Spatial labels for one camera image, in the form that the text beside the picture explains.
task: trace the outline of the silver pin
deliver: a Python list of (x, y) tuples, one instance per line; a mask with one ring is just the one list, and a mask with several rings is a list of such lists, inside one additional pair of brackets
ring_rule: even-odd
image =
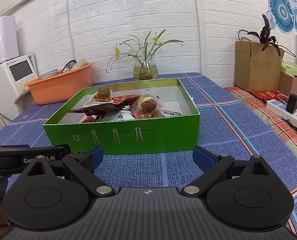
[(184, 192), (187, 194), (196, 194), (200, 191), (200, 189), (196, 186), (187, 186), (184, 188)]
[(100, 194), (108, 194), (112, 191), (112, 188), (109, 186), (99, 186), (96, 191)]

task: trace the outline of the orange plaid cloth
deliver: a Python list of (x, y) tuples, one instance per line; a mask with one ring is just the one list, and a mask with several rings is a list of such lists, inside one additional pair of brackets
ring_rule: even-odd
[(265, 103), (239, 87), (228, 87), (225, 90), (237, 97), (248, 109), (255, 113), (281, 139), (297, 158), (297, 131), (286, 121), (265, 108)]

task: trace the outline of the table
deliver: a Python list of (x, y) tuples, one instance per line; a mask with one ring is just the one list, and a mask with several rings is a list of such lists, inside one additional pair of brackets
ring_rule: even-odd
[[(198, 145), (215, 155), (238, 160), (264, 157), (294, 197), (295, 207), (287, 227), (297, 234), (297, 159), (254, 113), (213, 81), (199, 73), (160, 75), (178, 77), (201, 113)], [(106, 85), (134, 79), (103, 82)], [(64, 102), (33, 105), (0, 132), (0, 145), (49, 146), (43, 123)], [(192, 151), (145, 155), (107, 155), (94, 174), (118, 190), (120, 187), (177, 187), (182, 189), (202, 174)], [(10, 184), (17, 178), (13, 175)]]

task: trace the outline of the orange plastic basin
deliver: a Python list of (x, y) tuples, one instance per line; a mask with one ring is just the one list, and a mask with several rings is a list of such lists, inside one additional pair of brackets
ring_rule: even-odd
[(48, 78), (36, 78), (24, 86), (32, 93), (35, 103), (45, 105), (67, 101), (78, 91), (92, 85), (92, 69), (94, 62), (62, 74)]

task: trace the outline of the crosshair logo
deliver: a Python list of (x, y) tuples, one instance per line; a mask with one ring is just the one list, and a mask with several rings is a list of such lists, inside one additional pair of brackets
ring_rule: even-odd
[(152, 190), (150, 190), (150, 189), (147, 189), (147, 190), (144, 191), (144, 193), (147, 194), (147, 195), (151, 195), (154, 192)]

